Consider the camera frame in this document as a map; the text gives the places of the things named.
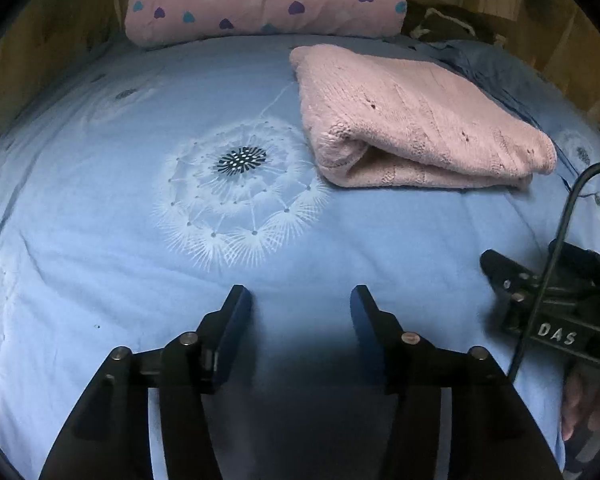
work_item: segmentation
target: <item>pink pillow with heart pattern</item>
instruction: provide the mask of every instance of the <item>pink pillow with heart pattern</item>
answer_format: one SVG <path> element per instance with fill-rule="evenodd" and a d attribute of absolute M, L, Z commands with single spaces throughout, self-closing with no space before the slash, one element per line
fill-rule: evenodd
<path fill-rule="evenodd" d="M 400 33 L 406 0 L 129 0 L 125 28 L 139 46 L 235 34 Z"/>

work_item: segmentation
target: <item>bed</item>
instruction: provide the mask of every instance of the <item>bed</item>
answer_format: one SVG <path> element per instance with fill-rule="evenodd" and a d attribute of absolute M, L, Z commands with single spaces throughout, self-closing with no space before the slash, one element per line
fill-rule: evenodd
<path fill-rule="evenodd" d="M 526 191 L 328 184 L 288 62 L 325 42 L 440 62 L 412 40 L 290 34 L 145 51 L 118 37 L 0 138 L 0 446 L 24 478 L 113 347 L 163 346 L 234 283 L 252 292 L 253 320 L 228 384 L 205 398 L 228 479 L 376 474 L 394 400 L 362 378 L 348 304 L 360 283 L 406 330 L 456 351 L 484 345 L 507 368 L 514 341 L 478 258 L 494 249 L 540 269 L 573 168 Z M 243 174 L 236 147 L 252 162 Z M 600 251 L 600 189 L 578 202 L 568 239 Z M 563 372 L 536 347 L 516 381 L 561 464 Z"/>

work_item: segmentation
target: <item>pink knitted blanket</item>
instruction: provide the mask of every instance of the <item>pink knitted blanket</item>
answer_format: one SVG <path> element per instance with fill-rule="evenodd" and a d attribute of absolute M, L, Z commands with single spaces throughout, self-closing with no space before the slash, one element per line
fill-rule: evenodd
<path fill-rule="evenodd" d="M 554 170 L 544 133 L 434 63 L 326 44 L 290 61 L 318 167 L 338 186 L 524 187 Z"/>

